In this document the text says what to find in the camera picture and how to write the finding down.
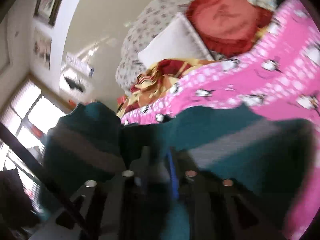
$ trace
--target gray stripe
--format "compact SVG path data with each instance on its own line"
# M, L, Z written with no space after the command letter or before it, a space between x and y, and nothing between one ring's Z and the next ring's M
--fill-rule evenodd
M92 166L109 173L125 170L122 158L114 154L98 150L81 134L70 130L63 123L59 123L50 131L50 136L64 149L73 152L80 159Z
M228 134L216 141L191 149L188 153L199 168L204 168L214 161L230 156L233 152L279 131L280 128L274 122L262 119L239 132Z

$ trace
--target crumpled blanket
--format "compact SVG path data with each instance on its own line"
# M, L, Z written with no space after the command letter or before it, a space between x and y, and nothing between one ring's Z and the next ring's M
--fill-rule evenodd
M122 117L122 123L157 123L188 107L229 109L247 104L269 120L304 118L314 124L316 160L287 213L284 235L298 240L320 207L320 32L299 0L286 0L268 32L238 57L191 71L165 97Z
M149 105L164 97L169 88L191 70L212 63L210 60L199 59L164 59L156 62L137 77L132 85L129 98L119 109L117 115L122 117L134 109Z
M272 14L247 0L194 0L186 11L207 48L227 57L249 51Z

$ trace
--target picture frame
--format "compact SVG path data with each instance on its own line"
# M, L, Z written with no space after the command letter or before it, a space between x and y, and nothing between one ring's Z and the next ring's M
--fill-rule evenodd
M37 0L34 16L54 27L62 0Z
M52 38L39 29L35 29L33 36L33 56L41 66L50 70Z

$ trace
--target floor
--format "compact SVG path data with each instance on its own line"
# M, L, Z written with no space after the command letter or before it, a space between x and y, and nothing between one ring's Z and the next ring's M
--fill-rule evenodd
M64 47L94 68L92 98L116 110L124 94L115 80L120 51L129 28L151 0L80 0Z

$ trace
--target pink fabric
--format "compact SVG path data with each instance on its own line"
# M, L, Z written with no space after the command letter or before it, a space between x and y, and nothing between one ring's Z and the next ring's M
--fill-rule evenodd
M313 122L316 159L283 229L291 240L302 236L320 207L320 33L305 13L299 0L287 0L274 15L279 28L270 26L250 52L236 57L237 65L222 61L193 70L165 97L122 117L122 122L150 124L157 123L159 113L174 117L192 106L228 109L244 102L270 120L305 118Z

